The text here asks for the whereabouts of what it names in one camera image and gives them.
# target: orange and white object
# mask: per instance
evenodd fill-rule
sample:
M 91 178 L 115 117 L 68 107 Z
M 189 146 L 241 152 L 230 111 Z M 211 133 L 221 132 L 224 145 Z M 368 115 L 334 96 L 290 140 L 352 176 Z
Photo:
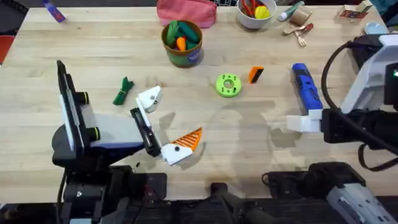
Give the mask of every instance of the orange and white object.
M 201 138 L 201 128 L 186 134 L 179 139 L 166 144 L 160 150 L 163 158 L 170 166 L 180 162 L 181 160 L 191 156 L 197 148 Z
M 172 141 L 172 144 L 178 144 L 179 146 L 188 147 L 192 152 L 198 147 L 201 138 L 201 128 L 192 131 L 180 137 L 177 140 Z

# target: pink bag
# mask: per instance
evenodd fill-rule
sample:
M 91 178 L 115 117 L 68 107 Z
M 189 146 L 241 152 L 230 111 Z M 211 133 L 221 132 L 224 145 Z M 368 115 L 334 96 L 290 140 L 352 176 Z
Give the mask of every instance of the pink bag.
M 158 0 L 156 8 L 163 26 L 179 19 L 192 21 L 201 28 L 216 22 L 217 5 L 209 0 Z

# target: cup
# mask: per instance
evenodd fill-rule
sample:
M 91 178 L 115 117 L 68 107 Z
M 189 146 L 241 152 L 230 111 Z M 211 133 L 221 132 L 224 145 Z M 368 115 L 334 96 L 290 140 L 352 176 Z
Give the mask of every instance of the cup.
M 255 18 L 251 18 L 247 15 L 245 15 L 245 13 L 242 12 L 241 9 L 243 9 L 243 5 L 242 5 L 242 1 L 246 1 L 246 4 L 248 6 L 250 5 L 250 0 L 238 0 L 238 3 L 236 4 L 236 7 L 238 8 L 238 21 L 246 28 L 248 29 L 260 29 L 261 27 L 263 27 L 266 23 L 268 23 L 269 21 L 271 21 L 272 16 L 275 14 L 276 12 L 276 3 L 274 0 L 259 0 L 260 2 L 262 2 L 265 6 L 267 6 L 270 16 L 268 18 L 265 19 L 255 19 Z
M 177 67 L 188 68 L 188 67 L 192 67 L 192 66 L 198 64 L 199 61 L 201 60 L 201 55 L 203 53 L 202 48 L 201 48 L 202 33 L 201 33 L 200 28 L 193 22 L 185 21 L 185 20 L 179 20 L 179 21 L 186 23 L 196 33 L 196 35 L 199 36 L 199 43 L 194 48 L 192 48 L 190 50 L 186 50 L 184 52 L 175 50 L 174 48 L 176 46 L 173 46 L 173 48 L 170 48 L 166 44 L 166 36 L 167 36 L 167 31 L 169 29 L 169 25 L 167 25 L 163 28 L 162 42 L 163 42 L 164 48 L 167 52 L 167 56 L 169 57 L 170 62 L 172 62 Z

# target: bowl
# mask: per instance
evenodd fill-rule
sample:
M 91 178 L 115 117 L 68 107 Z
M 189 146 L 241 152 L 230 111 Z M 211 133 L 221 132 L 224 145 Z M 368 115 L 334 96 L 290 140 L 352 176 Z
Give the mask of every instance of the bowl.
M 266 23 L 268 23 L 269 21 L 271 21 L 272 16 L 274 16 L 275 12 L 276 12 L 276 3 L 274 0 L 259 0 L 260 2 L 262 2 L 265 6 L 267 6 L 270 16 L 268 18 L 265 19 L 255 19 L 255 18 L 251 18 L 247 15 L 245 15 L 245 13 L 242 12 L 242 1 L 246 1 L 246 4 L 249 5 L 250 0 L 238 0 L 238 3 L 236 4 L 236 7 L 238 8 L 238 21 L 246 28 L 248 29 L 260 29 L 261 27 L 263 27 Z
M 365 33 L 366 34 L 388 34 L 389 31 L 385 27 L 385 25 L 380 25 L 377 22 L 368 22 L 365 25 Z

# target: wooden table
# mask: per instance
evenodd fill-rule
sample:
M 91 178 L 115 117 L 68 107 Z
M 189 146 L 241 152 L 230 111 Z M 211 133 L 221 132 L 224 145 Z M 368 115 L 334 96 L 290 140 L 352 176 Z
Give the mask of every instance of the wooden table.
M 398 194 L 398 169 L 372 173 L 360 168 L 359 143 L 331 145 L 321 134 L 285 129 L 286 115 L 301 114 L 292 64 L 305 62 L 319 87 L 331 53 L 361 34 L 367 22 L 382 22 L 375 8 L 359 24 L 335 19 L 339 6 L 311 8 L 315 28 L 301 49 L 294 36 L 282 36 L 286 23 L 273 18 L 266 29 L 248 32 L 236 23 L 235 7 L 219 7 L 217 23 L 203 30 L 205 57 L 189 69 L 169 62 L 154 7 L 63 8 L 68 17 L 64 24 L 56 23 L 44 8 L 30 9 L 0 68 L 0 202 L 56 199 L 62 169 L 52 164 L 50 143 L 62 124 L 57 59 L 67 66 L 77 90 L 90 94 L 97 113 L 130 116 L 137 94 L 160 85 L 164 97 L 150 118 L 162 139 L 203 127 L 200 146 L 177 166 L 144 152 L 118 162 L 138 172 L 167 173 L 169 199 L 204 198 L 212 182 L 228 183 L 239 196 L 266 197 L 262 173 L 306 169 L 321 161 L 348 162 L 375 194 Z M 280 7 L 277 14 L 285 9 Z M 250 85 L 246 77 L 254 65 L 265 70 L 259 82 Z M 355 69 L 347 53 L 335 60 L 328 84 L 337 103 L 351 86 Z M 225 72 L 243 79 L 235 98 L 222 98 L 213 89 L 217 76 Z M 123 106 L 114 106 L 125 76 L 136 85 Z M 392 157 L 386 151 L 366 156 L 373 165 Z

